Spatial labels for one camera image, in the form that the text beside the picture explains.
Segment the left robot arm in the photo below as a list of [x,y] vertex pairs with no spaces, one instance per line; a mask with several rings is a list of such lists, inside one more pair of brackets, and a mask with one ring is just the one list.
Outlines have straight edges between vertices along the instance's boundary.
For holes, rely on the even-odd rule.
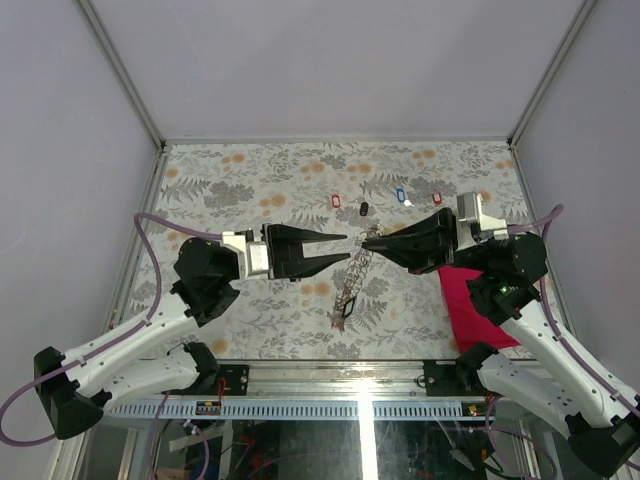
[[299,281],[348,259],[304,255],[305,245],[338,238],[283,224],[266,224],[259,233],[191,234],[174,263],[176,282],[147,310],[81,346],[35,355],[35,391],[54,437],[73,438],[106,412],[150,395],[217,394],[220,367],[204,343],[186,342],[156,359],[146,353],[221,317],[240,295],[236,281]]

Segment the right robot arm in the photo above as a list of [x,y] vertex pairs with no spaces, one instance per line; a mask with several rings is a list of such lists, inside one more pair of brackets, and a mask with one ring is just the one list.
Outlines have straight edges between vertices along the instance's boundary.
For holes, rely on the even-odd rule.
[[639,449],[639,394],[607,370],[550,313],[544,280],[544,239],[531,226],[443,208],[363,248],[413,275],[445,266],[470,269],[475,311],[526,348],[551,375],[545,380],[517,367],[480,342],[462,355],[458,387],[484,388],[506,397],[552,426],[573,454],[594,473],[614,475]]

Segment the large silver keyring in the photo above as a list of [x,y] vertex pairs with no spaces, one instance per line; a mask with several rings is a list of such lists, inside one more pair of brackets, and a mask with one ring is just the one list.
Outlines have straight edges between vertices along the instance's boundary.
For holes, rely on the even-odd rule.
[[343,305],[352,297],[357,299],[373,258],[373,252],[365,249],[363,244],[368,240],[382,236],[384,233],[385,230],[381,225],[374,224],[366,231],[363,231],[361,237],[356,242],[359,249],[348,262],[344,281],[338,289],[334,306],[329,316],[331,328],[337,329],[340,333],[346,330],[346,320],[351,316],[346,319],[341,317]]

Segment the black key tag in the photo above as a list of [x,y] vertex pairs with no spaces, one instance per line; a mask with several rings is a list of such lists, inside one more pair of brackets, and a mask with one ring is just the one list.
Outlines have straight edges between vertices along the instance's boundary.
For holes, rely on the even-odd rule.
[[349,300],[347,300],[345,302],[345,304],[343,305],[343,308],[342,308],[342,313],[341,313],[341,317],[343,319],[348,318],[352,314],[352,312],[354,310],[354,307],[355,307],[355,303],[356,303],[356,298],[355,297],[352,297],[352,298],[350,298]]

